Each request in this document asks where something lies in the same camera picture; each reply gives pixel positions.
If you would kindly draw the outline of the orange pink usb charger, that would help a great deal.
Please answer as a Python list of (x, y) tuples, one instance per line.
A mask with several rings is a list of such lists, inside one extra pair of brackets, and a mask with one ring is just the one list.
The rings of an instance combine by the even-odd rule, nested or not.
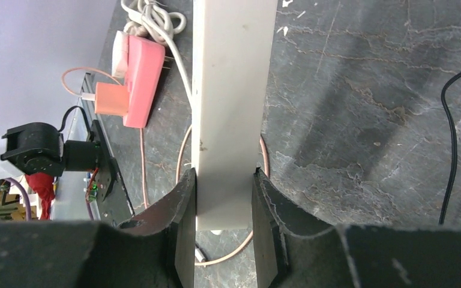
[(128, 112), (129, 95), (124, 85), (98, 82), (95, 86), (95, 113), (125, 116)]

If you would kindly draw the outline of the white usb power strip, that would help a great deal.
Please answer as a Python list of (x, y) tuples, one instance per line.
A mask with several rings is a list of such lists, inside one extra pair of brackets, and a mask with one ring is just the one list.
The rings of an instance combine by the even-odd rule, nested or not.
[(198, 230), (244, 229), (277, 1), (194, 1), (191, 163)]

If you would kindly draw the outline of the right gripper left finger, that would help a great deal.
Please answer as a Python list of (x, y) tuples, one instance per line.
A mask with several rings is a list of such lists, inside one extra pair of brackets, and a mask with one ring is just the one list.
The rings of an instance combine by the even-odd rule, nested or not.
[(0, 221), (0, 287), (193, 287), (196, 172), (117, 227)]

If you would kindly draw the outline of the pink square power strip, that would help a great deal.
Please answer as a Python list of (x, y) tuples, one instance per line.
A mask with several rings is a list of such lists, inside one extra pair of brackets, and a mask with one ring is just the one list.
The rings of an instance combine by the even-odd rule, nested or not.
[(129, 93), (129, 104), (128, 112), (123, 116), (124, 126), (146, 126), (164, 60), (165, 47), (161, 44), (134, 35), (128, 37), (125, 85)]

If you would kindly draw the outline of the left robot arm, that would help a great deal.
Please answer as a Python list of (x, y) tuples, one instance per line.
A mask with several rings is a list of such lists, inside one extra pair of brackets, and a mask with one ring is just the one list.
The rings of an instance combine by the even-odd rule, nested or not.
[(0, 180), (45, 173), (60, 177), (65, 171), (95, 170), (110, 159), (101, 127), (89, 121), (81, 107), (86, 140), (65, 140), (63, 129), (43, 122), (10, 128), (0, 136)]

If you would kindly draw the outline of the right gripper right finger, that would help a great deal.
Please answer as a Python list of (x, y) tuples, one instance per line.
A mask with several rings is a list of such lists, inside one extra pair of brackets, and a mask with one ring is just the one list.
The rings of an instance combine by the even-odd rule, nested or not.
[(253, 176), (259, 287), (461, 287), (461, 228), (332, 225)]

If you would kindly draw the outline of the white charger plug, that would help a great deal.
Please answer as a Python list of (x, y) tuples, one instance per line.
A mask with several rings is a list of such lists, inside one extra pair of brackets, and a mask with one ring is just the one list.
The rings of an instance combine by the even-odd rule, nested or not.
[(112, 76), (123, 79), (128, 70), (129, 35), (116, 31), (112, 47)]

